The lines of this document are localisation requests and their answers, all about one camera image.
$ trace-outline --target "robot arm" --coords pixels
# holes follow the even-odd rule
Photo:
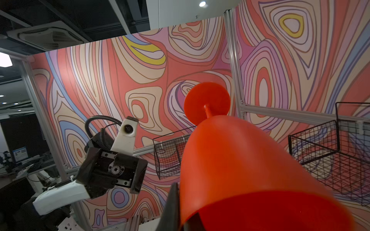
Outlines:
[[[117,124],[110,117],[97,116]],[[64,181],[40,194],[33,205],[40,215],[50,213],[73,202],[104,195],[115,186],[130,188],[130,193],[138,194],[144,180],[148,162],[133,156],[138,120],[128,116],[121,123],[116,139],[102,129],[92,136],[86,124],[90,140],[85,147],[86,159],[76,178]]]

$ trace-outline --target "wire basket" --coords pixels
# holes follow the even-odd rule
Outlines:
[[[194,127],[195,126],[167,134],[180,134],[180,132],[184,130],[189,132],[189,134],[182,135],[178,138],[158,142],[157,140],[159,138],[167,136],[164,135],[153,139],[155,171],[157,172],[159,179],[180,174],[182,154],[184,152],[185,145],[188,142],[189,136],[194,130]]]
[[[370,123],[336,115],[289,135],[289,153],[317,180],[370,208]]]

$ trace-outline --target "black ceiling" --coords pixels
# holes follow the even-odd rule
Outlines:
[[[0,85],[18,81],[20,78],[18,67],[0,67]]]
[[[145,0],[116,0],[130,33],[150,30]],[[0,0],[0,10],[31,26],[63,21],[87,41],[125,35],[108,0]],[[23,28],[0,15],[0,34]],[[12,38],[0,37],[0,47],[21,54],[43,52]]]

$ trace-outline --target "black cable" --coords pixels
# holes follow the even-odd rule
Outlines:
[[[108,120],[108,121],[111,121],[111,122],[114,122],[118,125],[121,125],[122,122],[113,118],[113,117],[110,117],[110,116],[92,116],[90,117],[89,119],[86,120],[85,122],[85,131],[86,131],[86,134],[89,136],[89,138],[91,139],[93,137],[93,134],[91,133],[90,131],[90,123],[93,121],[93,120],[96,120],[96,119],[105,119],[105,120]]]
[[[41,181],[44,181],[44,180],[47,180],[47,179],[51,178],[51,176],[49,176],[48,178],[43,179],[43,180],[31,180],[30,178],[28,178],[28,176],[29,176],[29,174],[27,174],[27,176],[26,176],[27,179],[30,180],[30,181],[33,181],[33,182],[41,182]]]
[[[109,127],[109,126],[111,126],[111,125],[115,125],[115,124],[117,124],[117,123],[111,123],[111,124],[109,124],[109,125],[105,126],[104,128],[100,129],[100,142],[101,142],[101,144],[103,145],[103,147],[105,147],[105,148],[106,148],[106,149],[108,149],[108,150],[110,150],[110,149],[111,149],[111,147],[109,147],[109,146],[107,145],[107,143],[105,142],[105,135],[106,135],[106,131],[105,131],[105,129],[106,129],[107,127]]]

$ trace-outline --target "camera lens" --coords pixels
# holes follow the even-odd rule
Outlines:
[[[129,124],[126,124],[126,125],[124,126],[124,129],[125,129],[125,132],[126,132],[127,134],[131,134],[131,133],[134,131],[134,128],[133,128],[131,125],[129,125]]]

